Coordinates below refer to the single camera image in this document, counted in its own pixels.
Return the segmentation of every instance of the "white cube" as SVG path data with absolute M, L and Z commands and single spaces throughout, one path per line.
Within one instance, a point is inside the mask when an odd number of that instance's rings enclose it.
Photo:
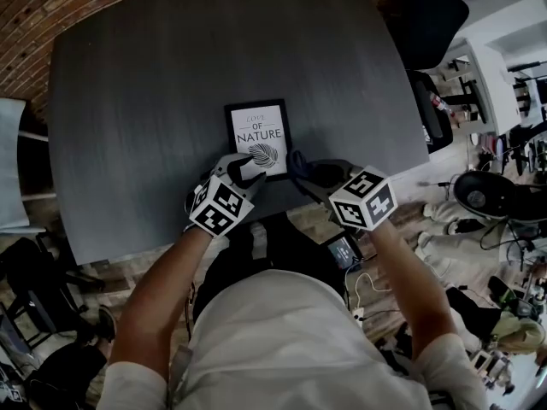
M 190 220 L 213 237 L 234 228 L 255 206 L 217 176 L 211 176 L 196 193 Z
M 329 200 L 341 225 L 373 231 L 397 208 L 389 178 L 366 167 Z

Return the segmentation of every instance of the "desk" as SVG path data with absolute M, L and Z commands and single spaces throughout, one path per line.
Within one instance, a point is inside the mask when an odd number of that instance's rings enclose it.
M 173 242 L 186 193 L 229 152 L 224 106 L 275 98 L 310 160 L 389 174 L 429 160 L 370 0 L 125 0 L 59 36 L 50 159 L 77 262 Z M 308 202 L 271 182 L 250 220 Z
M 460 124 L 459 133 L 495 132 L 503 135 L 521 123 L 521 113 L 516 101 L 515 78 L 507 71 L 503 56 L 483 44 L 466 40 L 462 45 L 450 49 L 443 63 L 467 56 L 470 71 L 477 83 L 479 102 L 485 117 L 478 121 Z

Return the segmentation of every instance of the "framed print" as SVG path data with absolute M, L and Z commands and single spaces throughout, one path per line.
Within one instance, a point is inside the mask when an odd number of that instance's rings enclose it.
M 225 106 L 230 150 L 253 156 L 241 167 L 242 179 L 265 172 L 268 181 L 287 176 L 291 133 L 282 99 Z

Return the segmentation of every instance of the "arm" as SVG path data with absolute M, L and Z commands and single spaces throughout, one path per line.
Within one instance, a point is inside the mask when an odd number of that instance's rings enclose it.
M 211 240 L 204 230 L 190 229 L 138 282 L 121 315 L 110 364 L 131 361 L 168 380 L 171 335 Z
M 415 359 L 429 343 L 456 333 L 446 294 L 389 220 L 370 232 L 397 304 L 412 330 Z

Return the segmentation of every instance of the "white desk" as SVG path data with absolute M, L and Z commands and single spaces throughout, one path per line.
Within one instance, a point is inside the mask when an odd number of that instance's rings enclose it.
M 450 49 L 443 63 L 462 56 L 468 57 L 471 73 L 477 82 L 477 94 L 485 123 L 482 120 L 461 123 L 456 133 L 495 132 L 502 135 L 519 125 L 521 113 L 513 89 L 515 77 L 507 71 L 502 54 L 486 45 L 466 40 L 462 45 Z

